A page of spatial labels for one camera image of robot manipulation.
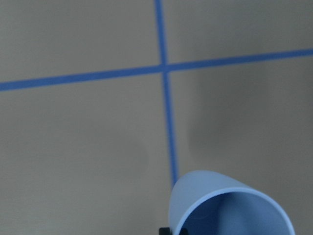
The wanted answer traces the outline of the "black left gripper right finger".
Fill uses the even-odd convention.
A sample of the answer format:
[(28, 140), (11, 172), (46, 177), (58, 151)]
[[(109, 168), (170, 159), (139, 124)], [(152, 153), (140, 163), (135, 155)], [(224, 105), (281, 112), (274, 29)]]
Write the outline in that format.
[(182, 228), (179, 232), (179, 235), (189, 235), (188, 230), (186, 228)]

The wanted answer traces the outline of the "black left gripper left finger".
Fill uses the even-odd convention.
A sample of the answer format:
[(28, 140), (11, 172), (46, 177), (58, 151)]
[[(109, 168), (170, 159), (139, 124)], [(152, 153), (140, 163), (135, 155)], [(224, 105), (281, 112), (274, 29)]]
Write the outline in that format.
[(159, 235), (171, 235), (171, 229), (169, 227), (161, 227), (158, 230)]

